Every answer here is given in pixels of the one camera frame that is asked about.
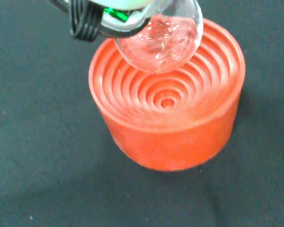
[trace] concentric rings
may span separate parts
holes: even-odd
[[[181,131],[223,114],[240,95],[245,62],[224,28],[204,20],[200,47],[182,68],[148,74],[127,63],[112,39],[97,50],[89,70],[101,113],[140,131]]]

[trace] black cable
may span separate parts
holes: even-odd
[[[89,0],[70,0],[71,35],[75,39],[93,42],[99,34],[103,8]]]

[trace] transparent sphere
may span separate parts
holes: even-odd
[[[196,0],[157,0],[157,13],[130,38],[115,39],[132,66],[148,73],[166,73],[188,62],[200,45],[203,17]]]

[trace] dark gray fabric surface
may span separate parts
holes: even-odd
[[[0,1],[0,227],[284,227],[284,0],[202,0],[247,74],[213,160],[156,173],[114,144],[80,43],[46,1]]]

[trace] orange cylindrical object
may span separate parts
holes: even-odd
[[[133,161],[160,171],[197,166],[223,148],[244,78],[240,46],[207,19],[196,54],[174,72],[133,68],[112,39],[102,43],[89,69],[92,96],[116,144]]]

